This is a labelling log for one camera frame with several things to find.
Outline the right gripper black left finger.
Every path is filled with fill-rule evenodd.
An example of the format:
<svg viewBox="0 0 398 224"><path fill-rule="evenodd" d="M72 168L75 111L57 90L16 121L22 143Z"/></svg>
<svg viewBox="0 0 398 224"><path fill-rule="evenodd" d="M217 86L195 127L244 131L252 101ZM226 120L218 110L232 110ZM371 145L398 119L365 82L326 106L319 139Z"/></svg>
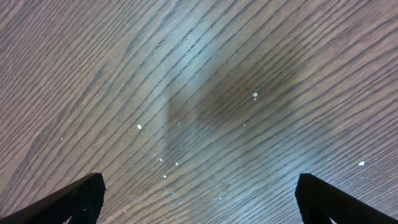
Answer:
<svg viewBox="0 0 398 224"><path fill-rule="evenodd" d="M101 213L105 191L102 174L94 172L2 218L1 224L95 224Z"/></svg>

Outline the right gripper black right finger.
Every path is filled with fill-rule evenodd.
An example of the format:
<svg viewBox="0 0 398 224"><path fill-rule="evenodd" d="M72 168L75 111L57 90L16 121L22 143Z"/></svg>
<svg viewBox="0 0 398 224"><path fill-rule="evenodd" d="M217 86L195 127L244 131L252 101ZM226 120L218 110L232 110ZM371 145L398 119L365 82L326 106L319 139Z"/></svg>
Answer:
<svg viewBox="0 0 398 224"><path fill-rule="evenodd" d="M300 174L295 197L305 224L397 224L396 219L309 173Z"/></svg>

